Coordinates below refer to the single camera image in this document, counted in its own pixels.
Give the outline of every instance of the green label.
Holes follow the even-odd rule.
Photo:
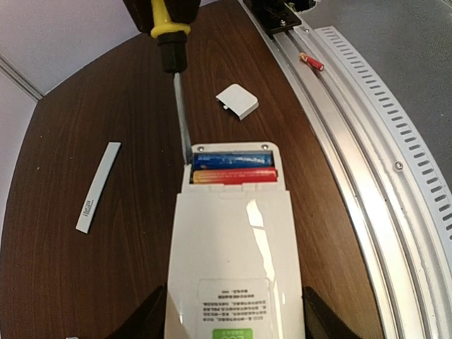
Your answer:
[[[253,330],[250,328],[213,330],[213,339],[253,339]]]

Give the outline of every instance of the bolt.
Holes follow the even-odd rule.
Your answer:
[[[403,163],[401,163],[400,161],[396,161],[394,164],[394,168],[396,171],[400,172],[401,170],[403,170]]]

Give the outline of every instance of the red battery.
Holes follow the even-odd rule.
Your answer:
[[[314,67],[315,69],[318,69],[319,71],[322,71],[325,68],[325,65],[323,65],[320,61],[315,60],[313,57],[309,56],[306,53],[300,53],[299,59],[306,62],[308,65]]]
[[[276,182],[278,174],[274,167],[209,169],[193,173],[194,184],[240,185],[258,182]]]

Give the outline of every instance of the wood grain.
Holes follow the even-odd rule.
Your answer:
[[[381,338],[347,211],[281,70],[233,0],[200,10],[184,86],[195,143],[272,141],[292,195],[303,284],[363,338]],[[239,83],[239,122],[215,95]],[[109,141],[122,142],[89,235],[75,230]],[[171,78],[138,36],[46,96],[25,136],[0,254],[3,339],[104,338],[167,279],[182,154]]]

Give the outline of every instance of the yellow handle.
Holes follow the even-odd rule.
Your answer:
[[[165,0],[151,0],[153,7],[154,28],[150,31],[151,37],[158,37],[164,33],[174,33],[180,30],[190,33],[190,26],[186,23],[173,23],[165,5]]]

